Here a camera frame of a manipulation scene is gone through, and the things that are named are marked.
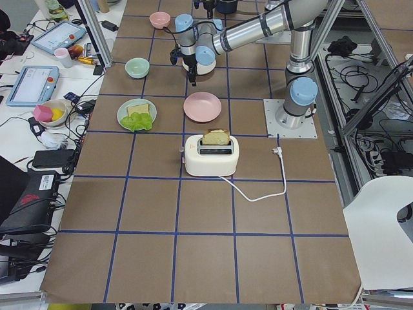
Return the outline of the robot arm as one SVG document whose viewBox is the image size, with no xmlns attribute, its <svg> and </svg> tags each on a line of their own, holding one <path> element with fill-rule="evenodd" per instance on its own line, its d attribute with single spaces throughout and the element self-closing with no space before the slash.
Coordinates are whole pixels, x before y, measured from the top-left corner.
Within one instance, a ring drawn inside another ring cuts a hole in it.
<svg viewBox="0 0 413 310">
<path fill-rule="evenodd" d="M 317 41 L 312 42 L 314 21 L 327 6 L 328 1 L 268 1 L 263 13 L 229 28 L 223 27 L 211 12 L 200 22 L 194 22 L 190 14 L 181 14 L 175 19 L 175 47 L 170 52 L 170 62 L 175 65 L 182 59 L 188 67 L 187 78 L 195 86 L 198 65 L 211 65 L 218 55 L 289 31 L 285 78 L 288 90 L 292 90 L 296 83 L 313 75 L 314 58 L 327 31 L 327 26 L 322 25 Z"/>
</svg>

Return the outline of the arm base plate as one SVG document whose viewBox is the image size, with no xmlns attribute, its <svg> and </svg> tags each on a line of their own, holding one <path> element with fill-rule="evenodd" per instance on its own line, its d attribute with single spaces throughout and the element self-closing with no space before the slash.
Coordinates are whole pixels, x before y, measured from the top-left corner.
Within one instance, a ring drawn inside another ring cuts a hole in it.
<svg viewBox="0 0 413 310">
<path fill-rule="evenodd" d="M 269 138 L 317 139 L 310 108 L 303 116 L 291 116 L 284 110 L 284 99 L 264 99 L 265 121 Z"/>
</svg>

